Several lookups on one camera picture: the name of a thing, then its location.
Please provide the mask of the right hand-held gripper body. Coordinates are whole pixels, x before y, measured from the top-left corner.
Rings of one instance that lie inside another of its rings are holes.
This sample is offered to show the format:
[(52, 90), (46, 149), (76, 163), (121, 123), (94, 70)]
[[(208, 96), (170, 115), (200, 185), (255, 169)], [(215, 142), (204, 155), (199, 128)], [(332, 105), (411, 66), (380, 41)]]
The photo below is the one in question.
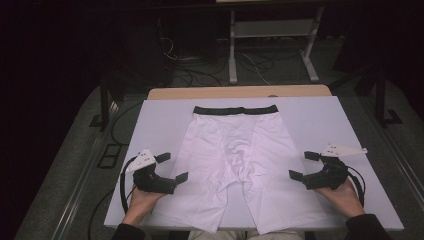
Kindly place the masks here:
[(312, 174), (303, 175), (302, 183), (308, 190), (319, 188), (337, 189), (345, 180), (350, 177), (356, 186), (364, 191), (366, 189), (365, 180), (362, 175), (354, 170), (354, 172), (361, 178), (358, 178), (349, 172), (350, 167), (341, 161), (341, 157), (353, 156), (358, 154), (366, 154), (366, 148), (354, 148), (349, 146), (328, 144), (319, 154), (320, 160), (323, 163), (323, 168)]

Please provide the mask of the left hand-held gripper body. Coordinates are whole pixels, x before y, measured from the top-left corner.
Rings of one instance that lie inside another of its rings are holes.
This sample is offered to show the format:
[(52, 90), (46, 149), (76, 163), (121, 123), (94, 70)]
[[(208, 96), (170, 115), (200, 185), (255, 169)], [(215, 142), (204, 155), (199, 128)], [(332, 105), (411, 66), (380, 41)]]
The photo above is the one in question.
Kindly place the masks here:
[(132, 174), (138, 190), (173, 194), (177, 187), (175, 179), (163, 178), (155, 172), (155, 157), (149, 149), (143, 149), (125, 165), (125, 174)]

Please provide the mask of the white shorts with black waistband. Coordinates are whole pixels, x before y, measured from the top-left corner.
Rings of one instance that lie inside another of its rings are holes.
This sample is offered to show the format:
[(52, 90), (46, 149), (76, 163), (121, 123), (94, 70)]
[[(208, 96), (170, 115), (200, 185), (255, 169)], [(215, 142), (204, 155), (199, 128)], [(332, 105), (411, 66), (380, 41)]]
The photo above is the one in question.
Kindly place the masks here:
[(315, 194), (290, 179), (291, 168), (303, 165), (276, 106), (195, 107), (171, 171), (186, 172), (188, 180), (154, 214), (214, 233), (228, 188), (239, 183), (261, 234), (325, 219)]

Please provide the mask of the person's left hand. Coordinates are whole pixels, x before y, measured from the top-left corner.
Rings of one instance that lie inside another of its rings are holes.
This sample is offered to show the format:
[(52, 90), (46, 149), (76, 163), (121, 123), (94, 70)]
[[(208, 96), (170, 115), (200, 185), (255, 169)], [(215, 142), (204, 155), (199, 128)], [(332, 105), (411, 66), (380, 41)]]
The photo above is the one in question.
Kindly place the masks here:
[(163, 193), (144, 192), (135, 189), (125, 218), (141, 221), (146, 215), (151, 213), (157, 201), (162, 197), (164, 197)]

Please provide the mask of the person's right hand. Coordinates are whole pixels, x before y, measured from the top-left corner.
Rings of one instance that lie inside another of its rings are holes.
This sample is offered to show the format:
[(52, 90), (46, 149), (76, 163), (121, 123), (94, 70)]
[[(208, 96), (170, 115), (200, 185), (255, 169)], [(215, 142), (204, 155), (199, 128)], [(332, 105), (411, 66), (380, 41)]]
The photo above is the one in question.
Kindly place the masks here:
[(365, 214), (355, 188), (349, 179), (335, 190), (331, 188), (319, 188), (316, 189), (316, 192), (324, 196), (348, 219)]

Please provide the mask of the wooden table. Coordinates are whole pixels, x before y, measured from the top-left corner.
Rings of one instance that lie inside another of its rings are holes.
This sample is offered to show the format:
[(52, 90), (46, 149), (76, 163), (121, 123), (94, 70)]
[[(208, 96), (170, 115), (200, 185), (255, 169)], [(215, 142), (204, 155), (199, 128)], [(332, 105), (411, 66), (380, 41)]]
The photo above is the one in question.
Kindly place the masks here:
[(331, 96), (325, 85), (228, 86), (195, 88), (156, 88), (149, 92), (148, 100), (266, 98)]

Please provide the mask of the black metal stand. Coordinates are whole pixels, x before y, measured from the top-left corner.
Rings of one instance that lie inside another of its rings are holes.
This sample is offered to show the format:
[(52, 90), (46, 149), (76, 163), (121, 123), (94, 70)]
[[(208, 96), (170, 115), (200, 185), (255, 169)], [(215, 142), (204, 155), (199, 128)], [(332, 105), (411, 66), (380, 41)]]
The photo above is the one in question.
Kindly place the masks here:
[(104, 131), (109, 123), (109, 108), (111, 106), (109, 99), (114, 102), (121, 102), (125, 93), (125, 85), (116, 75), (103, 75), (99, 81), (99, 91), (100, 114), (92, 118), (90, 127), (99, 127), (101, 131)]
[(402, 124), (402, 120), (395, 110), (385, 108), (385, 95), (386, 77), (383, 68), (379, 67), (376, 80), (375, 117), (383, 128), (392, 124)]

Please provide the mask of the white metal stand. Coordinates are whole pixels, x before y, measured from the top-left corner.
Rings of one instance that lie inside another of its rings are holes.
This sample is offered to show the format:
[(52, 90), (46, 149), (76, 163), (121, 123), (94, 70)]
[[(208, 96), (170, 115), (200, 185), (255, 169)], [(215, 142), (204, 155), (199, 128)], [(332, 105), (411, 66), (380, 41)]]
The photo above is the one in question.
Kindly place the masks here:
[(324, 7), (319, 7), (315, 17), (311, 19), (271, 20), (271, 21), (242, 21), (235, 20), (235, 12), (230, 17), (228, 71), (229, 83), (237, 83), (237, 69), (235, 59), (235, 40), (241, 38), (265, 37), (307, 37), (307, 45), (300, 52), (303, 65), (312, 83), (317, 83), (319, 77), (310, 59), (315, 38), (324, 13)]

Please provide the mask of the black floor frame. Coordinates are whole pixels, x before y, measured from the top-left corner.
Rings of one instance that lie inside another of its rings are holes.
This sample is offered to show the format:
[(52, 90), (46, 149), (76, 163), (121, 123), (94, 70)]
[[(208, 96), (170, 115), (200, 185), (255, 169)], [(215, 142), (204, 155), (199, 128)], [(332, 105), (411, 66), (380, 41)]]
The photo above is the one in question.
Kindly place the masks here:
[(117, 165), (124, 147), (127, 147), (127, 144), (108, 144), (96, 167), (99, 169), (113, 169)]

